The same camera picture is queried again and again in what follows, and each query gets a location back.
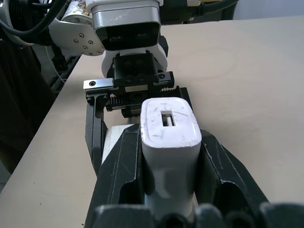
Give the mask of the black metal frame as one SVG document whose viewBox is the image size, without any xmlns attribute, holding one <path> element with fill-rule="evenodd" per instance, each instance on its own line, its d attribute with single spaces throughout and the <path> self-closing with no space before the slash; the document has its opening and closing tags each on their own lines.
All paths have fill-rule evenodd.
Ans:
<svg viewBox="0 0 304 228">
<path fill-rule="evenodd" d="M 48 84 L 55 96 L 58 96 L 81 55 L 69 54 L 68 57 L 65 57 L 62 50 L 55 46 L 46 47 L 46 53 L 55 71 L 54 75 L 49 79 Z"/>
</svg>

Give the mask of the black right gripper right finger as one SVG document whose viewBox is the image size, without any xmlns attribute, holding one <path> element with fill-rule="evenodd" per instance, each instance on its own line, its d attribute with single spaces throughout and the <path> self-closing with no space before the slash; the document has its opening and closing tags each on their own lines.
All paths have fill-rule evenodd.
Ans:
<svg viewBox="0 0 304 228">
<path fill-rule="evenodd" d="M 201 130 L 202 144 L 196 173 L 198 204 L 215 207 L 259 207 L 268 202 L 244 164 L 208 131 Z"/>
</svg>

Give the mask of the silver robot body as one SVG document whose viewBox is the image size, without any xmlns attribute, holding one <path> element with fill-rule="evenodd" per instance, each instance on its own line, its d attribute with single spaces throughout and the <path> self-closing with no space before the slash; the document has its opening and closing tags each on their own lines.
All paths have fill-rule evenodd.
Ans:
<svg viewBox="0 0 304 228">
<path fill-rule="evenodd" d="M 0 0 L 0 20 L 16 30 L 28 30 L 21 6 L 17 6 L 15 0 Z M 0 39 L 15 45 L 15 46 L 32 46 L 32 42 L 26 42 L 20 37 L 17 37 L 5 31 L 0 26 Z"/>
</svg>

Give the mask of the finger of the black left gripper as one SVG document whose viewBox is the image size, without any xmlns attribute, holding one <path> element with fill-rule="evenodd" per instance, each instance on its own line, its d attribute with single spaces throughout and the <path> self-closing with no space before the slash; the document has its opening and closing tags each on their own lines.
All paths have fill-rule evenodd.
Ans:
<svg viewBox="0 0 304 228">
<path fill-rule="evenodd" d="M 178 89 L 178 93 L 179 93 L 179 98 L 186 100 L 188 102 L 189 106 L 191 107 L 192 112 L 194 113 L 192 103 L 190 100 L 190 95 L 188 93 L 187 88 L 178 86 L 177 89 Z"/>
<path fill-rule="evenodd" d="M 85 141 L 94 171 L 99 171 L 105 143 L 107 126 L 104 122 L 104 108 L 107 94 L 87 94 Z"/>
</svg>

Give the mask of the white charger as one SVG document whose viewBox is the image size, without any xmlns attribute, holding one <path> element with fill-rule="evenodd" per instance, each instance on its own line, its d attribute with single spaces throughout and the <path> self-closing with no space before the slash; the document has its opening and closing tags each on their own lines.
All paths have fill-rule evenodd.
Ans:
<svg viewBox="0 0 304 228">
<path fill-rule="evenodd" d="M 202 136 L 189 103 L 178 97 L 150 98 L 140 115 L 147 171 L 145 204 L 157 220 L 190 218 Z"/>
</svg>

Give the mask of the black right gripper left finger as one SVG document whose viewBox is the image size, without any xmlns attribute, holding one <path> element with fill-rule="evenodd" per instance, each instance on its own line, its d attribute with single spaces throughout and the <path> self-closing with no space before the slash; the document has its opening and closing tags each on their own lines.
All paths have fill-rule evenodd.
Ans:
<svg viewBox="0 0 304 228">
<path fill-rule="evenodd" d="M 91 209 L 102 205 L 143 204 L 143 156 L 139 124 L 122 132 L 101 165 Z"/>
</svg>

